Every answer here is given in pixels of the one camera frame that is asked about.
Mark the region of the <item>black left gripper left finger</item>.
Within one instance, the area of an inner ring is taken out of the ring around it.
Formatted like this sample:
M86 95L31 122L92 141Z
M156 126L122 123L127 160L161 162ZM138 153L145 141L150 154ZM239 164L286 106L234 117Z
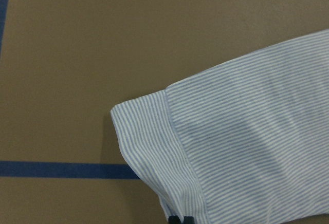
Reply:
M180 219L178 216L169 216L168 224L180 224Z

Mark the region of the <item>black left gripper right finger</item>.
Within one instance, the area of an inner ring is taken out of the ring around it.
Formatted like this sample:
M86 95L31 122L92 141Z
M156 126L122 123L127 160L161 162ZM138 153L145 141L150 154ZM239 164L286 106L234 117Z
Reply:
M184 224L194 224L194 217L193 216L185 216L184 217Z

